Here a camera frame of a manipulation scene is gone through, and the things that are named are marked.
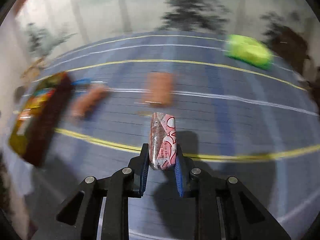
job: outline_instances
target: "transparent plastic wrapper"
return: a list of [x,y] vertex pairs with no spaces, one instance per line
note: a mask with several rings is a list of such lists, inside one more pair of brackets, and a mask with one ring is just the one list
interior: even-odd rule
[[175,165],[177,152],[176,122],[172,115],[153,113],[151,118],[149,158],[154,170]]

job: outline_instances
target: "colorful snack bag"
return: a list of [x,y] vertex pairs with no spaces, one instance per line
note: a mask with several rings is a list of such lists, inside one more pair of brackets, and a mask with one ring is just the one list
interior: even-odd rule
[[176,122],[172,115],[153,113],[151,118],[149,159],[154,170],[166,170],[176,163]]

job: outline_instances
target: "brown box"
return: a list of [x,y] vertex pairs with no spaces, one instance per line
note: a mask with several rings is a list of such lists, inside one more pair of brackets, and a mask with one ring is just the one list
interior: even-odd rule
[[148,90],[145,103],[153,106],[169,106],[172,102],[173,77],[171,73],[151,72],[148,74]]

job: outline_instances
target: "packaged sausage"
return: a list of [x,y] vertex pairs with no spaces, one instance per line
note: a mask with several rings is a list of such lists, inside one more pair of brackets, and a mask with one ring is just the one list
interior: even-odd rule
[[176,123],[172,115],[153,113],[151,118],[149,159],[154,170],[166,170],[176,163]]

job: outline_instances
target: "blurred orange object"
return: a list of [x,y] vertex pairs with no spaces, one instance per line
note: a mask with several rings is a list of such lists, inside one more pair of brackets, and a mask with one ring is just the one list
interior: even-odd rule
[[93,110],[93,107],[106,97],[109,87],[102,84],[91,85],[88,91],[78,98],[72,105],[71,114],[73,117],[83,117]]
[[171,73],[151,72],[148,74],[148,90],[145,103],[152,106],[169,106],[172,103],[173,77]]

